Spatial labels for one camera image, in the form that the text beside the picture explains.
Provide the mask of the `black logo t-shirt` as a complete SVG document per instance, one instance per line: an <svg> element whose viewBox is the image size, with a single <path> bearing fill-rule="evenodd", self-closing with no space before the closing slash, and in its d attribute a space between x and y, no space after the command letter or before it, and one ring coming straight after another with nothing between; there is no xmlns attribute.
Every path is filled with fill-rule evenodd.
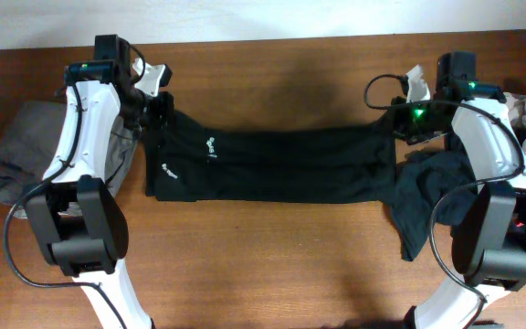
<svg viewBox="0 0 526 329"><path fill-rule="evenodd" d="M390 204L395 196L395 142L377 123L226 132L174 111L143 146L146 194L159 201Z"/></svg>

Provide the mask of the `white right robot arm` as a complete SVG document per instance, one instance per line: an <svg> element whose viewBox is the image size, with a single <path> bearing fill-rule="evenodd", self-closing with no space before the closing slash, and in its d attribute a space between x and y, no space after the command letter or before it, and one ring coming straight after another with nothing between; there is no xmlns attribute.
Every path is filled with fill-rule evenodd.
<svg viewBox="0 0 526 329"><path fill-rule="evenodd" d="M504 92L478 81L474 53L442 55L434 91L422 75L415 66L400 79L404 94L391 102L397 138L417 144L454 133L475 176L442 196L429 221L458 193L478 193L453 235L453 265L440 266L446 279L407 312L404 326L474 328L485 308L526 285L526 156Z"/></svg>

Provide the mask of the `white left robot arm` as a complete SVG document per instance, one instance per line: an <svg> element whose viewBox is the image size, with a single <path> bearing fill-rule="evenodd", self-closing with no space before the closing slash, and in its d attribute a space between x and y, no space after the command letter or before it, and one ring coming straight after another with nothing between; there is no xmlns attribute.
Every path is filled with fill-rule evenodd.
<svg viewBox="0 0 526 329"><path fill-rule="evenodd" d="M129 277L129 231L105 171L116 119L142 133L162 127L174 111L164 91L165 64L132 58L136 48L117 35L95 38L91 61L66 66L67 109L58 147L41 182L20 198L37 245L50 265L79 287L105 328L152 328Z"/></svg>

